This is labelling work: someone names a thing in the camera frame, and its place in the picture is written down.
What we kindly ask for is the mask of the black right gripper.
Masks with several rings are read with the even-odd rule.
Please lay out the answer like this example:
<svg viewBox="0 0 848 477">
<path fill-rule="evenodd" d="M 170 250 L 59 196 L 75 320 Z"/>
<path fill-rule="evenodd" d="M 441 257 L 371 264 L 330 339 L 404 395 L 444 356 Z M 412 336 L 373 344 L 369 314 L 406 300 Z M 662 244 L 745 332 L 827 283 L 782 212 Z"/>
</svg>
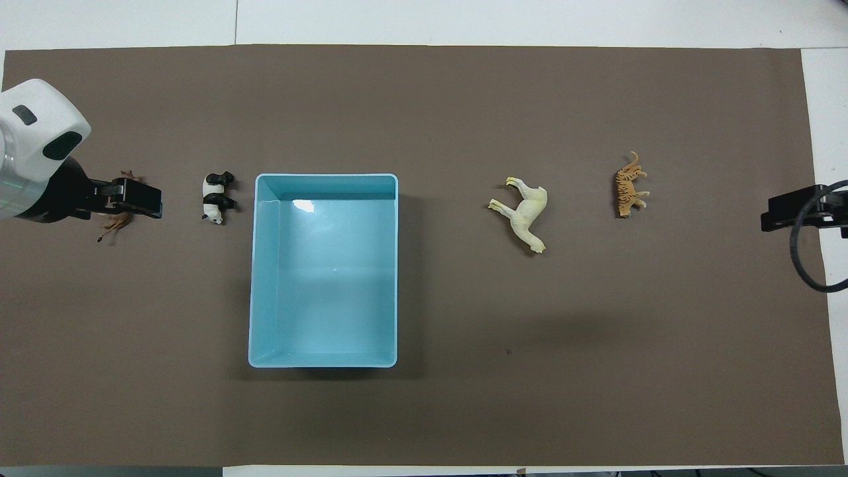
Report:
<svg viewBox="0 0 848 477">
<path fill-rule="evenodd" d="M 767 209 L 761 214 L 761 230 L 772 232 L 790 229 L 796 223 L 803 206 L 823 187 L 803 187 L 793 192 L 779 194 L 767 200 Z M 813 207 L 802 219 L 802 227 L 839 229 L 840 238 L 847 239 L 847 191 L 832 190 L 821 199 L 823 209 Z"/>
</svg>

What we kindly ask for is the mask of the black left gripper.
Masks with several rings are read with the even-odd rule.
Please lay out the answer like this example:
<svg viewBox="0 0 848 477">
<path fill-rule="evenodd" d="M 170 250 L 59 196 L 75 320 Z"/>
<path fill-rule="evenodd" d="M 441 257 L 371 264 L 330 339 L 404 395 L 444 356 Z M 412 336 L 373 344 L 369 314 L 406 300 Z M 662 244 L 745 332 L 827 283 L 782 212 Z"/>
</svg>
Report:
<svg viewBox="0 0 848 477">
<path fill-rule="evenodd" d="M 89 220 L 89 199 L 95 193 L 106 199 L 93 200 L 93 212 L 106 215 L 130 213 L 152 219 L 162 218 L 162 192 L 131 178 L 116 178 L 96 187 L 73 157 L 64 160 L 46 184 L 42 196 L 18 219 L 35 223 L 55 223 L 68 217 Z"/>
</svg>

